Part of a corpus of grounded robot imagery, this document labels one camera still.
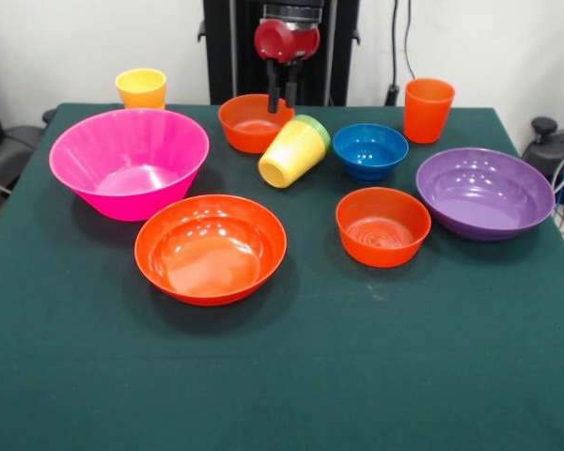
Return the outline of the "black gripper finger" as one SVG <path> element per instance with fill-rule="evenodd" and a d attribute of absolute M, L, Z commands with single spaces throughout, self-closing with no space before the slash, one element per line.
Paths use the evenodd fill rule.
<path fill-rule="evenodd" d="M 277 62 L 272 58 L 266 60 L 266 74 L 268 78 L 268 112 L 275 114 L 278 111 L 279 104 L 279 82 Z"/>
<path fill-rule="evenodd" d="M 298 80 L 302 69 L 302 60 L 296 59 L 287 65 L 287 78 L 285 86 L 285 103 L 294 107 L 297 99 Z"/>

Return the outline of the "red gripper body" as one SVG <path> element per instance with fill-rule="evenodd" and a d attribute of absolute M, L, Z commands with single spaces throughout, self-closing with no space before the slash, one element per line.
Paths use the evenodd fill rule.
<path fill-rule="evenodd" d="M 280 64 L 308 59 L 317 52 L 320 41 L 315 23 L 288 23 L 277 19 L 262 20 L 254 37 L 258 55 Z"/>

